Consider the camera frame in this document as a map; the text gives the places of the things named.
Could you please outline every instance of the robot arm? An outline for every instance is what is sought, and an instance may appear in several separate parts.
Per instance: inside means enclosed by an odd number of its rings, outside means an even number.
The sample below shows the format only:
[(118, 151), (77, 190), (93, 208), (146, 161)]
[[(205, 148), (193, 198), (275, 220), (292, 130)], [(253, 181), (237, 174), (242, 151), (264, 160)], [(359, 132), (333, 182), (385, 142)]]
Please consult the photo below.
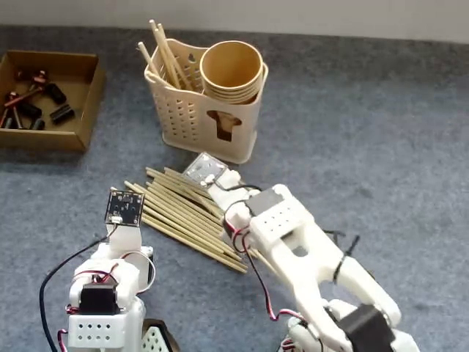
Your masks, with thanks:
[(111, 191), (106, 223), (112, 235), (73, 276), (69, 352), (142, 351), (145, 306), (137, 294), (155, 278), (153, 248), (141, 245), (143, 202), (143, 194)]
[[(262, 192), (239, 188), (239, 174), (206, 153), (185, 175), (207, 188), (230, 224), (248, 230), (246, 239), (294, 294), (310, 335), (321, 345), (344, 352), (418, 351), (393, 350), (392, 328), (401, 320), (397, 304), (357, 260), (344, 256), (286, 186)], [(345, 286), (363, 305), (337, 320), (325, 310), (319, 291), (324, 281)]]

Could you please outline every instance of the white wall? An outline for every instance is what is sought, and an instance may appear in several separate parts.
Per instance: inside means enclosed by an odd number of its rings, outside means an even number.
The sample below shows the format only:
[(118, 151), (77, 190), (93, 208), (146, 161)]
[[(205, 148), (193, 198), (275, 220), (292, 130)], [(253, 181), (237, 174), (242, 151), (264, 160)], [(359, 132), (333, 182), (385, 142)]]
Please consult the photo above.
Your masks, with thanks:
[(469, 0), (0, 0), (0, 23), (332, 34), (469, 43)]

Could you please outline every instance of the black plastic part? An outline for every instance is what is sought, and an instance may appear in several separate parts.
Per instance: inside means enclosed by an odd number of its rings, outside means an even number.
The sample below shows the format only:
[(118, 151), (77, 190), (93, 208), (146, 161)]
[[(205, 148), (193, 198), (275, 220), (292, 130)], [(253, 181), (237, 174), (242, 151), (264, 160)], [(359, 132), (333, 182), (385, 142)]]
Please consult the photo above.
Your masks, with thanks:
[(92, 283), (83, 286), (80, 294), (80, 314), (115, 315), (119, 313), (116, 303), (116, 285)]
[(258, 216), (283, 200), (284, 198), (280, 194), (277, 194), (273, 188), (269, 188), (249, 198), (245, 204), (253, 216)]
[(70, 105), (63, 105), (61, 108), (58, 108), (56, 111), (51, 113), (52, 123), (57, 125), (61, 122), (64, 122), (75, 116), (75, 112), (70, 108)]
[(55, 104), (60, 105), (67, 101), (67, 97), (55, 83), (45, 86), (44, 93), (51, 97)]
[(111, 191), (105, 223), (113, 224), (112, 216), (120, 216), (122, 225), (140, 227), (141, 212), (144, 208), (144, 194), (129, 191)]
[[(150, 259), (153, 263), (153, 254), (150, 255), (148, 257), (148, 259)], [(148, 263), (148, 283), (152, 280), (152, 276), (153, 276), (153, 267), (150, 265), (150, 263)]]
[(13, 121), (13, 118), (12, 117), (8, 117), (4, 124), (3, 124), (3, 128), (8, 128), (8, 129), (11, 129), (11, 128), (14, 128), (15, 127), (15, 122)]
[(21, 101), (17, 105), (18, 112), (26, 117), (37, 119), (43, 115), (43, 111), (27, 101)]
[(30, 130), (35, 130), (35, 131), (42, 131), (44, 128), (45, 128), (45, 122), (43, 119), (36, 119), (29, 126)]
[(354, 352), (393, 352), (394, 333), (383, 314), (372, 305), (360, 305), (337, 326), (349, 338)]

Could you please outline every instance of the cable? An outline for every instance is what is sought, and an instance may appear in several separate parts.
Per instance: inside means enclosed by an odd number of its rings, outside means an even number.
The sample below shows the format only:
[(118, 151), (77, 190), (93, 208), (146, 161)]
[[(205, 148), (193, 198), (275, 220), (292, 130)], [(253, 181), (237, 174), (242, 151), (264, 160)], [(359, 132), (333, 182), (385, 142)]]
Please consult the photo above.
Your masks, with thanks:
[(280, 315), (291, 315), (292, 317), (295, 317), (305, 323), (306, 320), (303, 318), (300, 314), (290, 310), (290, 309), (280, 309), (277, 313), (277, 315), (273, 312), (272, 308), (272, 303), (270, 302), (270, 295), (269, 295), (269, 290), (267, 289), (267, 286), (264, 283), (264, 280), (262, 280), (261, 274), (258, 272), (256, 266), (254, 265), (254, 261), (252, 260), (251, 254), (248, 252), (248, 248), (246, 247), (245, 243), (245, 238), (247, 234), (244, 235), (241, 238), (241, 244), (243, 245), (244, 250), (246, 251), (246, 254), (248, 255), (249, 262), (251, 263), (252, 268), (254, 269), (254, 272), (257, 275), (257, 278), (259, 279), (262, 289), (264, 290), (264, 296), (265, 296), (265, 307), (267, 308), (267, 313), (269, 314), (269, 318), (272, 321), (277, 321), (280, 318)]
[(53, 338), (51, 336), (51, 331), (49, 330), (49, 327), (48, 327), (48, 324), (47, 324), (47, 318), (45, 317), (45, 306), (44, 306), (44, 291), (45, 291), (45, 286), (47, 285), (47, 283), (49, 282), (49, 280), (51, 280), (52, 276), (55, 275), (55, 273), (57, 271), (59, 271), (65, 264), (67, 264), (68, 262), (70, 262), (73, 258), (79, 256), (81, 253), (87, 251), (88, 249), (96, 246), (97, 244), (105, 241), (106, 239), (108, 239), (109, 237), (111, 237), (111, 235), (116, 231), (117, 227), (119, 225), (115, 224), (114, 225), (114, 228), (113, 230), (108, 233), (105, 237), (103, 238), (100, 238), (99, 240), (96, 240), (94, 241), (93, 243), (89, 244), (88, 246), (86, 246), (85, 248), (81, 249), (80, 251), (76, 252), (75, 254), (72, 254), (70, 255), (66, 260), (64, 260), (63, 262), (61, 262), (60, 264), (58, 264), (57, 267), (55, 267), (54, 269), (52, 269), (49, 274), (46, 275), (46, 277), (44, 278), (44, 281), (43, 283), (41, 284), (41, 287), (39, 289), (39, 309), (40, 309), (40, 315), (41, 315), (41, 323), (43, 324), (43, 329), (44, 329), (44, 335), (45, 335), (45, 338), (47, 339), (48, 343), (49, 343), (49, 346), (51, 348), (51, 351), (53, 352), (58, 352), (55, 344), (54, 344), (54, 341), (53, 341)]
[(237, 189), (241, 189), (241, 188), (252, 188), (252, 189), (256, 189), (257, 191), (259, 192), (262, 192), (262, 188), (260, 188), (259, 186), (256, 186), (256, 185), (237, 185), (237, 186), (233, 186), (233, 187), (228, 187), (228, 188), (225, 188), (223, 187), (218, 181), (215, 181), (215, 184), (221, 188), (223, 191), (235, 191)]
[(223, 215), (223, 225), (224, 229), (226, 230), (226, 233), (230, 235), (230, 237), (233, 236), (233, 232), (236, 232), (236, 227), (233, 226), (227, 219), (226, 219), (226, 214), (228, 211), (231, 209), (231, 207), (237, 203), (245, 202), (247, 199), (240, 199), (237, 200), (236, 202), (233, 202), (232, 204), (229, 205), (229, 207), (225, 210), (225, 214)]
[(347, 251), (344, 252), (344, 255), (340, 259), (339, 264), (337, 265), (336, 270), (334, 271), (334, 275), (332, 276), (332, 282), (337, 285), (337, 277), (339, 276), (340, 269), (342, 268), (342, 265), (344, 264), (345, 258), (347, 257), (352, 257), (352, 252), (353, 249), (357, 246), (358, 242), (360, 240), (360, 235), (356, 235), (355, 238), (353, 239), (352, 244), (348, 248)]
[(65, 329), (60, 329), (57, 332), (57, 341), (59, 341), (60, 351), (67, 352), (67, 348), (65, 347), (64, 340), (62, 339), (63, 334), (68, 334), (68, 331)]
[(153, 269), (153, 275), (152, 275), (152, 279), (150, 280), (149, 284), (142, 290), (140, 290), (139, 292), (137, 293), (143, 293), (147, 290), (149, 290), (150, 287), (152, 287), (153, 285), (153, 282), (155, 282), (155, 279), (156, 279), (156, 267), (155, 267), (155, 264), (153, 264), (153, 261), (151, 261), (151, 259), (149, 259), (145, 254), (143, 254), (142, 252), (139, 252), (139, 251), (131, 251), (131, 252), (128, 252), (128, 253), (125, 253), (124, 255), (122, 255), (120, 257), (120, 259), (125, 259), (126, 257), (128, 257), (129, 255), (131, 254), (140, 254), (143, 258), (145, 258), (146, 260), (148, 260), (148, 263), (152, 266), (152, 269)]
[(327, 233), (329, 235), (332, 235), (333, 241), (336, 244), (336, 246), (339, 246), (339, 237), (345, 238), (347, 235), (345, 235), (345, 232), (339, 231), (339, 230), (325, 230), (321, 229), (324, 233)]
[(78, 274), (76, 274), (76, 275), (73, 277), (72, 284), (78, 279), (77, 276), (82, 275), (82, 274), (104, 275), (103, 277), (100, 277), (100, 279), (102, 280), (101, 282), (105, 282), (109, 277), (110, 277), (111, 279), (113, 279), (115, 282), (117, 282), (116, 278), (111, 274), (112, 269), (111, 269), (111, 271), (109, 271), (109, 272), (107, 272), (107, 271), (101, 271), (101, 270), (84, 270), (84, 271), (80, 271)]

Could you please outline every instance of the circuit board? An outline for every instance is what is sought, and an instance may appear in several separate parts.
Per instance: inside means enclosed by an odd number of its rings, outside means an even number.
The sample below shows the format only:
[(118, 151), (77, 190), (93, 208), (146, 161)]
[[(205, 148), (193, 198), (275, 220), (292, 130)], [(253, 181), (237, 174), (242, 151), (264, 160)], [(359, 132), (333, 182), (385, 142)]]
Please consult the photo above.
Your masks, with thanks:
[(112, 217), (122, 218), (121, 225), (140, 227), (144, 208), (144, 194), (129, 191), (111, 191), (106, 210), (105, 223), (113, 224)]
[(210, 154), (201, 153), (184, 171), (184, 176), (206, 188), (214, 183), (228, 166), (213, 158)]

